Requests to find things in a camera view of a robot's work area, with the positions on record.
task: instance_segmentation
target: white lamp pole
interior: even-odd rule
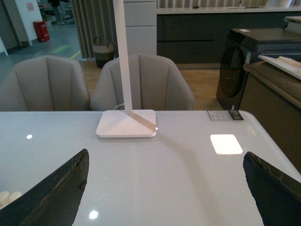
[[[96,134],[100,138],[153,137],[157,133],[154,110],[133,110],[127,55],[127,34],[123,0],[113,0],[125,111],[105,111]]]
[[[121,81],[123,89],[123,99],[126,114],[133,113],[132,95],[130,85],[130,72],[128,68],[128,55],[127,55],[127,35],[126,35],[126,22],[124,15],[123,0],[113,0],[115,25],[120,61]]]

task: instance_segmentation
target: washing machine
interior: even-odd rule
[[[261,61],[259,55],[301,61],[301,35],[278,28],[229,30],[216,92],[225,110],[239,109],[248,76],[243,66]]]

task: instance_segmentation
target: washing machine door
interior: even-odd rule
[[[243,53],[236,46],[226,49],[220,67],[220,85],[225,96],[233,97],[242,88],[244,65]]]

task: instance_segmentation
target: beige dining chair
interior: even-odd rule
[[[0,111],[84,111],[90,96],[75,59],[41,56],[17,63],[0,84]]]
[[[192,110],[193,93],[172,60],[135,54],[128,61],[134,110]],[[91,98],[91,110],[113,110],[123,102],[120,64],[116,58],[107,62],[101,71]]]

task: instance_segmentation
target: red trash bin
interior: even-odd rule
[[[35,21],[33,27],[40,42],[50,39],[45,21]]]

